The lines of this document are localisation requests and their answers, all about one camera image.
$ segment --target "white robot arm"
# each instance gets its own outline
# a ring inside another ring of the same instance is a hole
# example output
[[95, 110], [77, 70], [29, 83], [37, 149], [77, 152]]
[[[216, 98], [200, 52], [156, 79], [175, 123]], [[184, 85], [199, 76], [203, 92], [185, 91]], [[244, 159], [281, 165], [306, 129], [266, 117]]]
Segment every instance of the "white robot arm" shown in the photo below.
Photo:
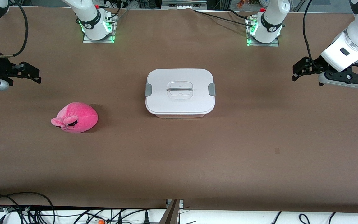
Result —
[[271, 0], [265, 12], [253, 15], [257, 22], [250, 35], [264, 44], [273, 42], [280, 35], [282, 22], [290, 11], [290, 6], [288, 0]]
[[111, 12], [96, 8], [92, 0], [62, 0], [75, 12], [84, 34], [92, 40], [100, 40], [112, 32]]
[[293, 66], [293, 81], [302, 75], [319, 73], [320, 85], [333, 84], [358, 88], [358, 0], [349, 0], [355, 20], [338, 34], [319, 58], [304, 57]]
[[[102, 8], [97, 8], [92, 0], [62, 0], [67, 3], [74, 11], [80, 21], [84, 34], [91, 40], [100, 40], [112, 32], [112, 16]], [[4, 16], [8, 9], [8, 0], [0, 0], [0, 18]], [[0, 91], [6, 90], [13, 85], [12, 77], [29, 78], [36, 83], [41, 83], [39, 70], [34, 66], [21, 62], [19, 65], [12, 64], [7, 57], [1, 57], [0, 53]]]

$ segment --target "white plastic container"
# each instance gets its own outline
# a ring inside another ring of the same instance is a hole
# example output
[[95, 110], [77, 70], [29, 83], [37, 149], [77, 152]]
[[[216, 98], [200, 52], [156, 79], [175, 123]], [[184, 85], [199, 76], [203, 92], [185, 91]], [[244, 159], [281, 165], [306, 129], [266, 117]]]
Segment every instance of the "white plastic container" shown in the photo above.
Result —
[[215, 106], [215, 83], [205, 69], [156, 69], [145, 97], [147, 110], [159, 118], [200, 118]]

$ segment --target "pink plush toy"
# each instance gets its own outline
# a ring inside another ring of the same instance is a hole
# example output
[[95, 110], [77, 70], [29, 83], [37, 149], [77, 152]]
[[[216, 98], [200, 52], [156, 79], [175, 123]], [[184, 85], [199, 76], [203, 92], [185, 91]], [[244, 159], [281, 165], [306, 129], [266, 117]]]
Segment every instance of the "pink plush toy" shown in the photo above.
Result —
[[65, 132], [80, 133], [91, 129], [98, 122], [98, 114], [89, 105], [70, 103], [59, 111], [51, 123]]

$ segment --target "orange object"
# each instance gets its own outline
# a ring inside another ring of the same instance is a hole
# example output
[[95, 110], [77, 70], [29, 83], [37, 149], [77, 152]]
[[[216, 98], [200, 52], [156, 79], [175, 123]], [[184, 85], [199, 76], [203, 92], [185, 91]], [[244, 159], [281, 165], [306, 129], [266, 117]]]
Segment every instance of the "orange object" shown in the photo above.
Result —
[[243, 5], [246, 3], [245, 0], [240, 0], [238, 3], [237, 3], [237, 8], [241, 9], [243, 8]]

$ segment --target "table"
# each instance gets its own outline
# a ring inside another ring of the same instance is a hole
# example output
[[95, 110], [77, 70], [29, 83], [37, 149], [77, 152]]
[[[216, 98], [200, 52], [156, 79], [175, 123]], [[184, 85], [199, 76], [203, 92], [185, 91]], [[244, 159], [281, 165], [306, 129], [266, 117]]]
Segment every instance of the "table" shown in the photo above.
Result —
[[[181, 198], [192, 209], [358, 212], [358, 90], [320, 87], [317, 75], [292, 82], [292, 65], [307, 55], [302, 14], [287, 16], [274, 48], [247, 46], [241, 25], [192, 10], [130, 10], [114, 44], [83, 44], [69, 8], [25, 10], [27, 47], [11, 61], [39, 68], [42, 83], [15, 79], [0, 92], [0, 193], [33, 190], [62, 206]], [[308, 15], [313, 56], [352, 20]], [[0, 19], [0, 51], [16, 52], [23, 38], [12, 7]], [[201, 119], [150, 114], [144, 86], [158, 68], [209, 70], [214, 110]], [[98, 112], [93, 129], [50, 124], [76, 101]]]

